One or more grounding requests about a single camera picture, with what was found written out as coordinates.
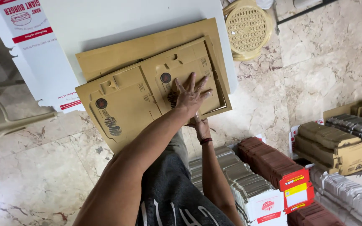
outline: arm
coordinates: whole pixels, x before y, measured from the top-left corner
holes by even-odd
[[[198,140],[210,137],[208,119],[200,120],[195,116]],[[220,168],[214,152],[213,142],[209,141],[202,145],[202,185],[204,195],[219,208],[235,225],[242,226],[241,218],[235,207],[234,197],[231,193],[229,183]]]
[[[204,78],[195,91],[195,74],[187,90],[180,90],[177,106],[154,120],[130,144],[108,162],[100,179],[87,197],[74,226],[134,225],[141,198],[141,181],[146,169],[159,157],[171,138],[192,118],[212,90],[201,94]]]

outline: white table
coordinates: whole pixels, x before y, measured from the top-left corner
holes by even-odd
[[[44,13],[81,84],[75,54],[216,18],[230,92],[237,76],[219,0],[40,0]]]

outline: marble floor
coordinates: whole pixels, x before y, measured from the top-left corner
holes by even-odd
[[[276,0],[279,20],[299,12]],[[0,80],[17,79],[0,41]],[[209,118],[216,146],[262,134],[288,153],[291,126],[362,99],[362,0],[341,0],[279,26],[261,51],[235,62],[233,110]],[[12,119],[51,111],[25,85],[0,91]],[[183,128],[189,157],[202,150]],[[71,225],[112,152],[85,112],[58,114],[0,139],[0,226]]]

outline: dark bracelet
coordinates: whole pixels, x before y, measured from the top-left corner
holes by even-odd
[[[203,139],[203,140],[201,140],[201,145],[208,143],[209,141],[213,141],[213,140],[211,138]]]

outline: red box stack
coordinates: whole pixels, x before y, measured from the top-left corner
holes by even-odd
[[[307,169],[256,137],[243,140],[238,149],[240,159],[248,163],[254,173],[284,192],[286,213],[314,202],[314,187],[309,182]]]
[[[344,226],[333,213],[321,204],[314,202],[306,208],[299,209],[287,215],[289,226]]]

